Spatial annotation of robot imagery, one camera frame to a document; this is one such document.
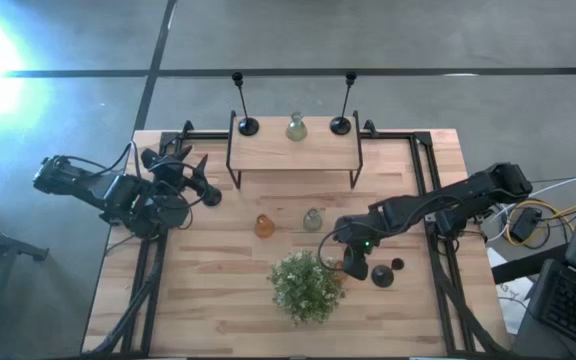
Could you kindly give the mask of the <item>short black candlestick holder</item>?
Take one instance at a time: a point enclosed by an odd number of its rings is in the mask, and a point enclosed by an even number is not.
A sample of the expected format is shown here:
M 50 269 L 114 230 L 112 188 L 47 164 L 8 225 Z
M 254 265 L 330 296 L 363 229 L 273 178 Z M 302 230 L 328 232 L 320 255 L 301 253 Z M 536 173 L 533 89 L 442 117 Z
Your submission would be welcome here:
M 187 181 L 187 186 L 190 187 L 199 197 L 199 200 L 208 207 L 217 206 L 222 200 L 221 191 L 210 185 L 204 175 L 192 175 Z
M 394 283 L 394 272 L 404 267 L 402 258 L 393 258 L 389 265 L 376 265 L 371 271 L 371 280 L 379 288 L 388 288 Z

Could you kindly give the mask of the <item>black floor tape strip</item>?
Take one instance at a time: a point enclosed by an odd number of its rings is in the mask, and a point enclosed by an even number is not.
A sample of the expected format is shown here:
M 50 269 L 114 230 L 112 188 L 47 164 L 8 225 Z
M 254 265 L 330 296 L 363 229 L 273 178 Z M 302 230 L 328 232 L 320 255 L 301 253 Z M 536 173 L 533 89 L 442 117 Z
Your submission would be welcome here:
M 145 86 L 142 92 L 141 100 L 139 102 L 139 108 L 133 127 L 134 131 L 143 130 L 145 128 L 149 108 L 152 102 L 152 97 L 166 48 L 167 39 L 169 36 L 171 22 L 173 20 L 177 4 L 178 0 L 167 0 L 150 67 L 146 77 Z
M 160 70 L 9 70 L 8 78 L 140 78 L 158 77 L 223 77 L 235 69 L 160 69 Z M 557 76 L 576 75 L 576 67 L 508 67 L 508 68 L 258 68 L 244 69 L 250 77 L 332 77 L 354 72 L 359 76 Z

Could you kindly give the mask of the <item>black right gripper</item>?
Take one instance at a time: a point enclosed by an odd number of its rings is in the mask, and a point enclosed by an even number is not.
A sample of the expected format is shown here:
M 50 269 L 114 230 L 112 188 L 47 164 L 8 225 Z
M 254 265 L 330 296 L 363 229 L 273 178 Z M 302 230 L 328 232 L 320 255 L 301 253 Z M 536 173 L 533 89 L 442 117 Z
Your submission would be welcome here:
M 368 264 L 364 253 L 371 253 L 374 247 L 379 247 L 385 235 L 386 223 L 379 212 L 338 218 L 334 226 L 333 239 L 350 248 L 344 250 L 343 272 L 353 277 L 355 264 L 356 278 L 365 280 L 368 275 Z

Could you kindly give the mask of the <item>green plant in black pot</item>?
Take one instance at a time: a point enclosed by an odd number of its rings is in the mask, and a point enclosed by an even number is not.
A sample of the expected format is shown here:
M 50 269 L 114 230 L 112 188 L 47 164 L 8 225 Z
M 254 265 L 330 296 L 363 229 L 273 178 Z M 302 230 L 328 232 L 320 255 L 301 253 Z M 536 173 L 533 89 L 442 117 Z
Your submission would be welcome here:
M 339 307 L 346 289 L 336 277 L 335 262 L 320 262 L 313 252 L 300 250 L 271 266 L 272 302 L 293 324 L 323 324 Z

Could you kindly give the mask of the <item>black desk beam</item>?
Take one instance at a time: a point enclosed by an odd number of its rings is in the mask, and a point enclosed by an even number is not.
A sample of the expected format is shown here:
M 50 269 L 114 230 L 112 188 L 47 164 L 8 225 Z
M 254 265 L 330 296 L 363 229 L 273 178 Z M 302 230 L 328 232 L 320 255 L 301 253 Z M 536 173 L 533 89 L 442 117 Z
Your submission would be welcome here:
M 512 260 L 491 268 L 494 282 L 503 284 L 518 278 L 538 274 L 546 260 L 566 262 L 568 244 L 559 245 L 520 259 Z

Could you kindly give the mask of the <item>black power adapter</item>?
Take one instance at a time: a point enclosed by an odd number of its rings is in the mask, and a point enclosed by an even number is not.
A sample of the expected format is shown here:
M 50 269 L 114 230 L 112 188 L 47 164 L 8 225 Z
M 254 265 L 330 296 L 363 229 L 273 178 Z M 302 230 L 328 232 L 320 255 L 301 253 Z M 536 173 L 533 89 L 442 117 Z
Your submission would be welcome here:
M 522 208 L 519 216 L 512 222 L 509 230 L 509 239 L 515 244 L 523 244 L 535 231 L 542 219 L 542 211 L 537 208 Z

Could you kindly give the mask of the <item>clear glass candle holder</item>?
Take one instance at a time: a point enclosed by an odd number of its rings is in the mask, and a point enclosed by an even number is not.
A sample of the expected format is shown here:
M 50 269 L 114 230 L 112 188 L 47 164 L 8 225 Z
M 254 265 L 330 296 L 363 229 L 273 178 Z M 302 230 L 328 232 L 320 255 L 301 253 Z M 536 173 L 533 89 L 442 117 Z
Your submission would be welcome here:
M 308 135 L 307 127 L 301 112 L 293 112 L 290 115 L 290 122 L 286 128 L 286 136 L 293 142 L 304 140 Z
M 321 229 L 323 218 L 317 208 L 311 208 L 303 216 L 302 226 L 307 232 L 317 232 Z

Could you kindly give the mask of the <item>wooden shelf black metal legs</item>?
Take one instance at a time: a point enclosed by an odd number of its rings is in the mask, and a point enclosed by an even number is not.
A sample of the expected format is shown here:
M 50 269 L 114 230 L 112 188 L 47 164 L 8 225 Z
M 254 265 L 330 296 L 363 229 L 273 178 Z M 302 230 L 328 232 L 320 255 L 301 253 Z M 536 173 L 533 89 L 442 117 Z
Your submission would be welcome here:
M 245 136 L 239 132 L 243 118 L 230 114 L 226 168 L 236 188 L 244 172 L 265 171 L 345 171 L 354 188 L 363 168 L 359 114 L 350 117 L 351 131 L 336 135 L 330 130 L 330 116 L 307 116 L 307 136 L 294 142 L 286 136 L 290 118 L 258 117 L 259 130 Z

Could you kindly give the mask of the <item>white paper sheet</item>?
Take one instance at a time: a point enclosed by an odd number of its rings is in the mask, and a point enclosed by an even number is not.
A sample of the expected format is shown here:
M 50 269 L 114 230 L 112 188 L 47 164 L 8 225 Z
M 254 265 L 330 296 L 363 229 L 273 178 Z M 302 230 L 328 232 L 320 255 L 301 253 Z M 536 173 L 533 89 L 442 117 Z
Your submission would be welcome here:
M 496 285 L 506 330 L 516 335 L 530 302 L 529 292 L 533 282 L 527 277 Z

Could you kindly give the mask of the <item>tall black candlestick holder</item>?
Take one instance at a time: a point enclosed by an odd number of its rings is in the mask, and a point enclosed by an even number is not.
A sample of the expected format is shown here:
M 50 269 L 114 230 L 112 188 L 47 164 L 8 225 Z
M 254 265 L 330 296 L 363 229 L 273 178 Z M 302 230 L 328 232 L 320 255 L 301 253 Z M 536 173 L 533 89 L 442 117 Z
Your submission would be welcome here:
M 253 136 L 259 131 L 259 123 L 255 118 L 248 115 L 243 94 L 243 74 L 241 72 L 234 72 L 231 75 L 231 78 L 234 82 L 234 85 L 238 89 L 242 109 L 244 112 L 244 117 L 239 121 L 238 124 L 239 133 L 244 136 Z
M 345 74 L 346 92 L 344 95 L 342 111 L 339 116 L 334 117 L 329 123 L 330 130 L 336 135 L 346 135 L 351 130 L 350 120 L 345 117 L 345 112 L 347 108 L 349 93 L 356 81 L 356 78 L 357 74 L 353 71 L 349 71 Z

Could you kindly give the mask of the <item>black metal table frame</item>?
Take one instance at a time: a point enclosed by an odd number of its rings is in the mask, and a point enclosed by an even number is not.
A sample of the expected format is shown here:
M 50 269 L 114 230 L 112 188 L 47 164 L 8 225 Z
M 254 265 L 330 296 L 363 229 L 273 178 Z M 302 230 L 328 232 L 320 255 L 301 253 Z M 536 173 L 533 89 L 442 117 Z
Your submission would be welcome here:
M 273 264 L 302 249 L 338 257 L 341 247 L 302 218 L 321 211 L 325 230 L 383 198 L 416 194 L 466 176 L 452 129 L 361 131 L 363 168 L 354 188 L 345 171 L 244 172 L 236 188 L 226 168 L 226 131 L 189 131 L 190 162 L 208 155 L 215 207 L 195 205 L 192 226 L 172 230 L 157 295 L 138 311 L 116 358 L 391 358 L 439 357 L 464 348 L 454 306 L 439 298 L 422 225 L 384 240 L 370 265 L 402 258 L 392 286 L 346 281 L 346 296 L 323 324 L 295 325 L 272 302 Z M 275 224 L 269 238 L 256 218 Z

